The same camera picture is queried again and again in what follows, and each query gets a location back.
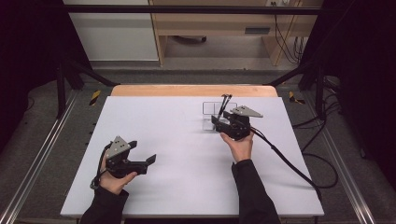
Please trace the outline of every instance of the white table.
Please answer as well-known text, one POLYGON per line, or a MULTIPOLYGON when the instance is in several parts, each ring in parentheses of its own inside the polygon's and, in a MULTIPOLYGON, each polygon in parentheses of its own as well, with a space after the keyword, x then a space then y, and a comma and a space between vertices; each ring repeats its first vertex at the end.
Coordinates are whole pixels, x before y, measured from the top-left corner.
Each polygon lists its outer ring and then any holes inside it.
MULTIPOLYGON (((233 217, 238 196, 231 173, 233 157, 218 133, 204 131, 203 102, 221 97, 122 97, 106 99, 91 142, 67 195, 61 215, 81 217, 90 206, 89 188, 103 147, 120 135, 137 141, 131 161, 157 160, 125 189, 126 217, 233 217)), ((264 118, 250 119, 300 171, 309 176, 281 98, 233 97, 264 118)), ((315 191, 257 136, 253 161, 281 217, 322 216, 315 191)))

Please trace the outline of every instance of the black curtain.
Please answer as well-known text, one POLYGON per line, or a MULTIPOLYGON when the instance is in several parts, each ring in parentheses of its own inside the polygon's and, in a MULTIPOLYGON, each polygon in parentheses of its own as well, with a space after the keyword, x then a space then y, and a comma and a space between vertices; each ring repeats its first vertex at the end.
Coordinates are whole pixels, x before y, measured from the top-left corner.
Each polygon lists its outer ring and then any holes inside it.
MULTIPOLYGON (((350 1, 325 1, 342 7, 350 1)), ((342 14, 320 16, 306 45, 308 62, 342 14)), ((335 30, 320 65, 325 76, 339 77, 340 102, 367 153, 396 189, 396 24, 392 0, 356 0, 335 30)))
MULTIPOLYGON (((28 92, 56 79, 64 58, 91 68, 68 13, 42 9, 62 0, 0 1, 0 152, 28 105, 28 92)), ((65 68, 67 77, 78 71, 65 68)))

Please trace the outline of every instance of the black cable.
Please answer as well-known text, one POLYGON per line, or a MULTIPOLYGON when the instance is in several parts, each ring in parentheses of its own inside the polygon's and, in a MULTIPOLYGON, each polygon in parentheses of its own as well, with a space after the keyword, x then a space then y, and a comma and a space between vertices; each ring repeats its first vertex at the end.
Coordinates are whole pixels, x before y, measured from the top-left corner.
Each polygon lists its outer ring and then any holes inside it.
POLYGON ((335 167, 329 162, 329 161, 327 161, 326 159, 324 159, 324 158, 322 158, 322 157, 320 157, 320 156, 318 156, 318 155, 315 155, 315 154, 312 154, 312 153, 306 153, 306 152, 304 152, 303 153, 303 156, 310 156, 310 157, 314 157, 314 158, 316 158, 316 159, 319 159, 319 160, 321 160, 321 161, 324 161, 324 162, 326 162, 331 168, 332 168, 332 171, 334 172, 334 175, 335 175, 335 180, 334 180, 334 182, 332 183, 332 184, 330 184, 330 185, 325 185, 325 186, 318 186, 318 188, 320 188, 320 189, 331 189, 331 188, 333 188, 334 186, 336 186, 337 185, 337 183, 338 183, 338 173, 337 173, 337 171, 335 170, 335 167))
POLYGON ((303 51, 304 51, 304 38, 300 37, 300 58, 299 58, 299 62, 303 58, 303 51))
POLYGON ((250 127, 250 130, 253 133, 255 133, 257 136, 259 136, 262 140, 264 140, 264 142, 266 142, 271 147, 271 149, 276 153, 276 155, 278 155, 279 158, 291 168, 291 170, 293 170, 297 175, 299 175, 302 179, 308 182, 308 184, 310 184, 314 188, 315 192, 318 195, 319 200, 322 201, 320 189, 311 179, 309 179, 306 175, 304 175, 301 171, 299 171, 293 164, 291 164, 291 162, 289 162, 288 159, 286 159, 286 157, 279 151, 279 149, 277 149, 276 146, 274 146, 270 141, 267 140, 267 138, 264 136, 262 132, 260 132, 259 130, 253 127, 250 127))
POLYGON ((337 105, 337 107, 335 107, 335 109, 333 109, 333 110, 330 110, 329 112, 328 112, 328 115, 330 115, 332 112, 334 112, 334 111, 340 111, 340 109, 341 109, 341 106, 339 105, 339 104, 336 104, 337 105))
POLYGON ((337 97, 337 95, 338 95, 337 93, 332 93, 332 94, 326 96, 326 98, 324 98, 324 102, 326 103, 326 101, 329 100, 330 97, 332 97, 332 96, 337 97))
POLYGON ((282 33, 280 32, 279 27, 277 26, 277 18, 276 18, 276 15, 274 15, 274 17, 275 17, 275 40, 276 40, 276 43, 280 46, 280 48, 282 49, 283 53, 285 54, 286 58, 288 59, 288 61, 289 61, 290 63, 297 63, 297 62, 295 61, 295 59, 291 57, 291 54, 290 54, 290 51, 289 51, 289 48, 288 48, 288 44, 286 43, 286 40, 283 38, 283 35, 282 35, 282 33), (288 50, 288 52, 289 52, 289 55, 290 55, 290 57, 294 60, 294 62, 292 62, 292 61, 290 60, 288 54, 287 54, 286 51, 283 49, 283 46, 279 43, 279 40, 277 39, 277 31, 279 31, 279 34, 280 34, 280 36, 281 36, 281 38, 282 38, 282 40, 283 40, 283 43, 285 44, 285 46, 286 46, 286 48, 287 48, 287 50, 288 50))
MULTIPOLYGON (((329 109, 331 109, 331 108, 333 107, 333 105, 337 105, 337 104, 339 104, 339 103, 338 103, 338 102, 332 103, 331 105, 329 105, 328 108, 324 109, 324 112, 327 112, 329 109)), ((309 120, 304 121, 304 122, 302 122, 302 123, 293 124, 293 125, 291 125, 291 127, 292 127, 293 129, 296 129, 296 128, 300 127, 300 126, 304 126, 305 124, 308 124, 308 123, 310 123, 310 122, 313 122, 313 121, 315 121, 316 119, 318 119, 318 115, 316 115, 316 116, 314 116, 312 119, 309 119, 309 120)))
POLYGON ((322 125, 320 126, 320 129, 314 134, 314 136, 305 144, 305 146, 301 149, 302 152, 304 152, 311 144, 314 142, 314 140, 318 137, 320 132, 323 130, 324 126, 326 125, 326 119, 323 120, 322 125))
POLYGON ((105 153, 110 148, 110 146, 111 146, 111 143, 108 144, 102 151, 102 154, 101 154, 100 160, 99 160, 99 164, 98 164, 98 169, 96 171, 96 177, 93 178, 91 185, 90 185, 91 189, 98 189, 99 179, 102 176, 102 174, 104 174, 107 171, 107 169, 105 169, 104 171, 101 171, 100 168, 102 167, 103 157, 105 156, 105 153))
POLYGON ((299 46, 297 49, 297 41, 298 41, 298 36, 296 36, 294 38, 293 54, 294 54, 294 57, 297 59, 297 63, 300 63, 300 49, 301 49, 301 47, 299 46))
POLYGON ((297 127, 297 128, 294 128, 294 129, 313 129, 313 128, 320 127, 322 124, 323 124, 323 122, 321 122, 320 124, 317 124, 315 126, 309 126, 309 127, 303 127, 303 128, 297 127))
POLYGON ((32 101, 32 104, 29 105, 29 106, 27 107, 27 109, 25 110, 25 112, 28 111, 28 110, 30 110, 30 109, 32 109, 32 107, 35 105, 35 99, 34 99, 33 97, 28 97, 28 100, 31 100, 31 101, 32 101))

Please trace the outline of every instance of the hand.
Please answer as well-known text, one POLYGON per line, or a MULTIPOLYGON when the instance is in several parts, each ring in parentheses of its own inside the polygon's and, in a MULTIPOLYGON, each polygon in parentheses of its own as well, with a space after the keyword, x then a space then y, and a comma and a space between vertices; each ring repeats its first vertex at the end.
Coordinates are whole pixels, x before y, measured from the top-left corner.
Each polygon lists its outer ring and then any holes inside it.
POLYGON ((249 136, 246 136, 238 141, 234 141, 226 133, 220 133, 221 138, 230 147, 233 153, 233 159, 236 162, 251 159, 251 149, 253 147, 253 132, 250 132, 249 136))
MULTIPOLYGON (((106 168, 106 158, 102 160, 101 171, 106 168)), ((109 172, 105 172, 100 177, 99 185, 112 192, 113 194, 119 195, 125 185, 131 182, 137 176, 137 172, 131 172, 126 175, 124 178, 118 179, 112 176, 109 172)))

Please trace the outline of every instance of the transparent box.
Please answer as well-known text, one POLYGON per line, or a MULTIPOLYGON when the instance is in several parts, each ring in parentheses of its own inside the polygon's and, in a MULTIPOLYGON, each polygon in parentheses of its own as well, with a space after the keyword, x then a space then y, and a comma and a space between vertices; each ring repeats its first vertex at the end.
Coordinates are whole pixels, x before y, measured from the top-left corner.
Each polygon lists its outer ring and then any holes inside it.
MULTIPOLYGON (((203 125, 202 128, 205 131, 215 131, 215 125, 212 123, 212 116, 218 117, 222 102, 203 102, 202 103, 202 114, 203 114, 203 125)), ((224 110, 230 111, 233 108, 238 107, 237 103, 228 103, 224 110)), ((229 123, 222 115, 219 119, 220 122, 229 123)))

